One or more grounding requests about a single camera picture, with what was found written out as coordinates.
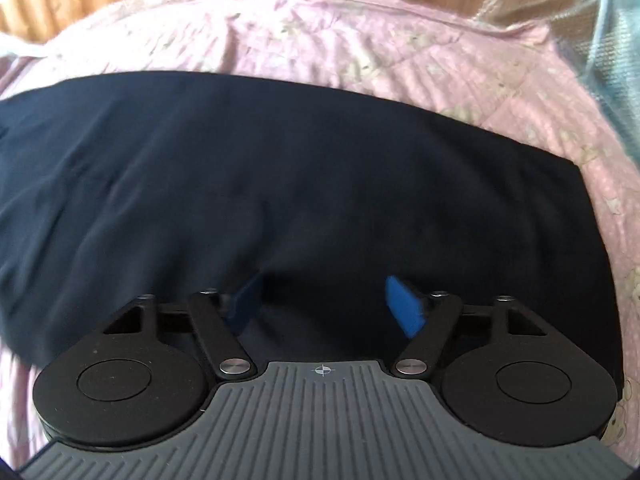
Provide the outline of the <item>dark navy garment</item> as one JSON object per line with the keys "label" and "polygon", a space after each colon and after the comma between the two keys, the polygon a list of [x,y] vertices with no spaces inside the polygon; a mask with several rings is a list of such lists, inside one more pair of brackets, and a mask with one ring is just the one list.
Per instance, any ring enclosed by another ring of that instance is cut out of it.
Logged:
{"label": "dark navy garment", "polygon": [[256,342],[389,359],[390,275],[469,304],[518,298],[616,382],[608,254],[569,160],[427,110],[328,88],[142,72],[1,104],[1,336],[45,366],[129,300],[290,294]]}

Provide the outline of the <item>pink bear print quilt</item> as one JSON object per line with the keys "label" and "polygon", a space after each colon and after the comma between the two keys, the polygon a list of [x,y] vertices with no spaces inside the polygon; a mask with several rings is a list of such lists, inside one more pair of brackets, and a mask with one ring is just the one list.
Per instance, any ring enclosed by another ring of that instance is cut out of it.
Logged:
{"label": "pink bear print quilt", "polygon": [[432,110],[574,162],[612,261],[624,390],[603,442],[639,461],[639,173],[546,25],[489,29],[399,0],[126,0],[43,46],[1,40],[4,98],[184,70],[318,84]]}

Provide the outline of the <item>teal knitted blanket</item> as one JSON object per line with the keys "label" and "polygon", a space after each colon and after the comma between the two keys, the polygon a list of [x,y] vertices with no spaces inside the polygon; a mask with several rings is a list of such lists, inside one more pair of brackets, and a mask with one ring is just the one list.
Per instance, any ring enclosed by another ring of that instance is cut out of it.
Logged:
{"label": "teal knitted blanket", "polygon": [[600,0],[587,73],[603,106],[639,156],[639,0]]}

